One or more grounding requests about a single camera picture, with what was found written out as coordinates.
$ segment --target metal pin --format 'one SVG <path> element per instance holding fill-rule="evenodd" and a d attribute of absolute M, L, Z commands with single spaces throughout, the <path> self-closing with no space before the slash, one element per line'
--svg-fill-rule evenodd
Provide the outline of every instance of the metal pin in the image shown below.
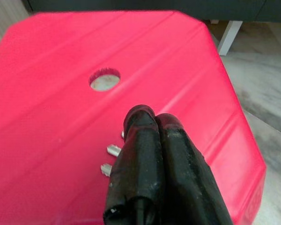
<path fill-rule="evenodd" d="M 109 146 L 107 146 L 107 152 L 115 157 L 118 157 L 118 155 L 120 154 L 121 152 L 121 148 L 114 145 L 114 144 L 111 144 Z"/>
<path fill-rule="evenodd" d="M 105 163 L 103 165 L 101 165 L 101 172 L 106 176 L 106 177 L 109 177 L 110 174 L 111 174 L 111 169 L 112 169 L 112 166 Z"/>

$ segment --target gray tile floor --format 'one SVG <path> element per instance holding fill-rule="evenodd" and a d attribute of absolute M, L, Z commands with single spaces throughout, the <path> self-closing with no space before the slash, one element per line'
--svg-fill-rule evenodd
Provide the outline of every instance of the gray tile floor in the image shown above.
<path fill-rule="evenodd" d="M 227 22 L 209 25 L 220 39 Z M 281 225 L 281 23 L 243 23 L 222 57 L 267 164 L 255 225 Z"/>

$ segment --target circular hole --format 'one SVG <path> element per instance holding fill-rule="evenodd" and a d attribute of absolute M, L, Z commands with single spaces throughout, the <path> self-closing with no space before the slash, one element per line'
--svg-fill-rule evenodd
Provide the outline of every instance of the circular hole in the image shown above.
<path fill-rule="evenodd" d="M 107 91 L 120 81 L 120 73 L 113 68 L 102 68 L 96 71 L 89 79 L 89 85 L 97 91 Z"/>

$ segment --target white furniture leg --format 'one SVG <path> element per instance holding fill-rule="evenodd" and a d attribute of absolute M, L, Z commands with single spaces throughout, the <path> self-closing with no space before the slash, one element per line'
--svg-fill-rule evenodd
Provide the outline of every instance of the white furniture leg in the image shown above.
<path fill-rule="evenodd" d="M 211 24 L 218 24 L 218 23 L 219 23 L 219 20 L 210 20 L 210 23 L 211 23 Z"/>
<path fill-rule="evenodd" d="M 242 23 L 242 21 L 229 21 L 228 26 L 217 48 L 219 55 L 227 54 Z"/>

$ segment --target stool seat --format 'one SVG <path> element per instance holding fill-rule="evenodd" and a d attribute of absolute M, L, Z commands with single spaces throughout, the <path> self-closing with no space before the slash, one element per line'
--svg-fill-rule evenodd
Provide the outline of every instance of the stool seat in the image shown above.
<path fill-rule="evenodd" d="M 97 91 L 103 75 L 119 82 Z M 0 224 L 103 224 L 100 165 L 114 163 L 106 147 L 124 144 L 138 104 L 179 118 L 233 222 L 252 223 L 266 165 L 207 27 L 175 11 L 115 11 L 37 14 L 3 37 Z"/>

